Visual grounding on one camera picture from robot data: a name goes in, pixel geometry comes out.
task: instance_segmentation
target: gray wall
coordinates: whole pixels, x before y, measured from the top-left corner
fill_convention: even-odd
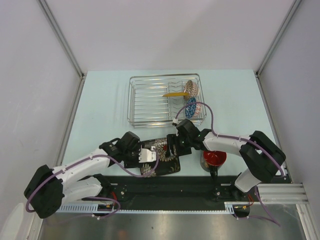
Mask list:
[[[306,0],[261,81],[296,183],[320,224],[320,1]]]
[[[36,0],[2,0],[0,23],[1,230],[37,167],[54,164],[79,78]]]

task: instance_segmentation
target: reflective floor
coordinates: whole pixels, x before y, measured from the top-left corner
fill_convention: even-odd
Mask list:
[[[295,205],[269,205],[282,227],[259,219],[215,214],[124,214],[103,220],[56,214],[43,224],[40,240],[305,240]],[[251,214],[266,216],[259,205]]]

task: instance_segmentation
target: red cup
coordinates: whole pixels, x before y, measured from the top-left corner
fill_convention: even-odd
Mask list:
[[[203,151],[200,165],[201,167],[210,172],[211,177],[216,180],[218,177],[218,169],[225,163],[227,153],[224,151]]]

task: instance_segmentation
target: metal frame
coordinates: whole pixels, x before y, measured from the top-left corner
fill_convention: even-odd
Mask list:
[[[43,13],[44,13],[45,17],[47,18],[53,32],[55,33],[56,37],[58,38],[59,42],[61,43],[61,47],[65,51],[67,57],[69,58],[69,60],[72,63],[73,68],[75,69],[75,71],[77,72],[77,74],[79,75],[79,77],[81,79],[79,86],[78,86],[77,93],[76,93],[76,97],[74,99],[72,110],[71,110],[71,113],[69,116],[69,121],[68,121],[66,130],[65,130],[65,134],[63,136],[58,159],[56,161],[56,164],[59,165],[59,164],[61,164],[62,159],[65,154],[65,151],[66,151],[66,147],[67,147],[67,143],[69,140],[72,124],[73,124],[73,121],[74,121],[74,118],[76,115],[77,107],[78,107],[78,104],[80,101],[80,96],[81,96],[82,89],[84,86],[85,75],[83,74],[83,72],[82,72],[66,38],[64,37],[64,35],[63,35],[63,33],[57,23],[57,20],[55,19],[52,11],[50,10],[49,5],[47,4],[46,0],[37,0],[37,2],[39,3],[41,9],[43,10]],[[262,96],[262,100],[263,100],[263,103],[264,103],[264,106],[266,109],[268,119],[271,124],[272,132],[274,134],[276,144],[279,147],[281,147],[281,144],[279,141],[277,130],[275,128],[275,124],[272,119],[272,115],[270,113],[268,102],[266,100],[266,96],[264,94],[264,90],[261,85],[259,76],[261,75],[267,62],[271,58],[278,43],[282,39],[286,29],[288,28],[288,25],[292,21],[293,16],[297,12],[301,3],[302,3],[302,0],[295,0],[294,3],[292,4],[289,12],[287,13],[283,23],[281,24],[281,26],[279,28],[274,40],[272,41],[271,46],[269,47],[267,53],[265,54],[258,70],[256,71],[257,84],[258,84],[258,87],[259,87],[259,90],[260,90],[260,93]],[[307,198],[307,195],[305,193],[305,189],[303,188],[302,184],[260,184],[259,192],[260,192],[260,196],[265,204],[296,204],[306,238],[308,240],[309,239],[310,240],[319,239],[320,235],[319,235],[317,228],[315,227],[315,224],[314,224],[315,221],[313,219],[313,214],[310,209],[308,198]],[[123,210],[121,212],[131,213],[131,211],[126,211],[126,210]],[[168,214],[169,212],[156,211],[156,212],[151,212],[151,213]],[[27,237],[28,239],[37,239],[38,238],[40,228],[41,228],[41,223],[42,223],[42,219],[39,219],[38,216],[35,216],[33,218],[30,232]]]

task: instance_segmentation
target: blue patterned plate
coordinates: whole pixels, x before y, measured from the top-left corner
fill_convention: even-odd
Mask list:
[[[188,102],[186,104],[190,104],[190,103],[195,103],[197,100],[195,97],[190,97]],[[187,106],[185,108],[185,117],[187,119],[190,119],[194,116],[195,112],[196,112],[196,108],[197,108],[197,104],[192,104],[190,106]]]

